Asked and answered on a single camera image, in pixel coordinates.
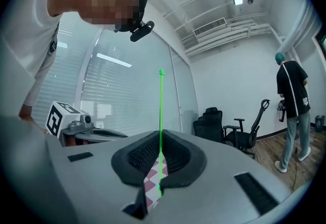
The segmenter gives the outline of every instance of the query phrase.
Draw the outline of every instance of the glass wall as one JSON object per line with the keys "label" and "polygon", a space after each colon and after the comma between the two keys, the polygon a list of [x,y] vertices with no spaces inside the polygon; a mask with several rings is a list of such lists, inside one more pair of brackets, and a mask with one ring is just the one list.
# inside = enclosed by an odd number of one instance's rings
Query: glass wall
{"label": "glass wall", "polygon": [[155,33],[131,42],[130,33],[102,31],[96,41],[99,32],[77,13],[62,16],[56,59],[33,107],[35,121],[45,127],[52,101],[61,101],[76,103],[98,128],[127,135],[158,130],[159,70],[164,69],[163,127],[194,134],[197,101],[184,60]]}
{"label": "glass wall", "polygon": [[165,70],[163,127],[181,131],[169,46],[154,33],[131,42],[129,33],[103,31],[87,70],[80,108],[96,127],[127,135],[159,129],[159,70]]}
{"label": "glass wall", "polygon": [[98,27],[81,20],[78,13],[64,13],[60,19],[56,59],[41,87],[32,117],[45,128],[52,101],[73,104],[81,65]]}
{"label": "glass wall", "polygon": [[182,132],[195,135],[193,122],[198,119],[194,81],[189,65],[171,48]]}

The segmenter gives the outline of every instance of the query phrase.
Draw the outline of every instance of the chair armrest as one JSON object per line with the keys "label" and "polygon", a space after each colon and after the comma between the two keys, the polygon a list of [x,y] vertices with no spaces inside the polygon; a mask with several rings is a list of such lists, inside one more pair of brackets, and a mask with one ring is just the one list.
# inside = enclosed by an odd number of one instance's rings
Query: chair armrest
{"label": "chair armrest", "polygon": [[239,146],[238,146],[238,137],[236,136],[236,131],[239,130],[240,127],[239,126],[233,126],[233,125],[227,125],[226,127],[233,130],[234,139],[235,139],[235,146],[236,146],[237,149],[239,149]]}
{"label": "chair armrest", "polygon": [[224,126],[224,127],[225,127],[225,129],[226,128],[230,128],[230,129],[233,129],[233,130],[239,130],[240,129],[239,126],[233,126],[233,125],[227,125],[227,126]]}
{"label": "chair armrest", "polygon": [[236,118],[236,119],[234,119],[234,120],[235,120],[235,121],[239,121],[241,132],[243,132],[243,125],[242,125],[242,122],[244,121],[244,119]]}

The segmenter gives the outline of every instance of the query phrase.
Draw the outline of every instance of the green laser line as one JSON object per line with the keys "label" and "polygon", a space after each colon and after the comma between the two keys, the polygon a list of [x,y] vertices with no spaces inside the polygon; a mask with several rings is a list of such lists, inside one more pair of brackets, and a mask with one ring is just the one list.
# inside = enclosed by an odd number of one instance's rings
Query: green laser line
{"label": "green laser line", "polygon": [[[159,71],[160,76],[160,89],[159,89],[159,182],[162,179],[162,131],[163,131],[163,78],[165,76],[165,71],[161,69]],[[158,185],[159,196],[162,197],[162,191],[160,185]]]}

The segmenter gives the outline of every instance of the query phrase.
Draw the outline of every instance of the white t-shirt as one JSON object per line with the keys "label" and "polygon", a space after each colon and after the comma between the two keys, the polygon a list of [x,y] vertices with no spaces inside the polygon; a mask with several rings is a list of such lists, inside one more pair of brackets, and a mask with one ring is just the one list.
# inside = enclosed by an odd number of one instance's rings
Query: white t-shirt
{"label": "white t-shirt", "polygon": [[2,39],[22,67],[35,79],[24,104],[34,106],[56,56],[61,15],[51,17],[47,0],[11,0],[1,23]]}

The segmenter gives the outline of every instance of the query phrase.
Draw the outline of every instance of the man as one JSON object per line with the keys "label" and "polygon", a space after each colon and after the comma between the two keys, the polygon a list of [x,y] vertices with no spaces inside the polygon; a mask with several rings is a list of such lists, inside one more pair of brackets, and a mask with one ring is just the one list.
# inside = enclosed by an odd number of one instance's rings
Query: man
{"label": "man", "polygon": [[296,61],[285,62],[282,53],[277,53],[275,60],[280,65],[277,73],[278,94],[285,99],[287,117],[286,142],[281,161],[276,161],[275,167],[285,173],[292,156],[297,121],[299,121],[301,146],[299,161],[303,161],[311,152],[309,147],[310,105],[305,89],[308,76]]}
{"label": "man", "polygon": [[31,114],[41,85],[54,62],[59,20],[75,11],[91,24],[129,31],[144,15],[147,0],[11,0],[1,34],[9,50],[35,79],[19,116],[36,126]]}

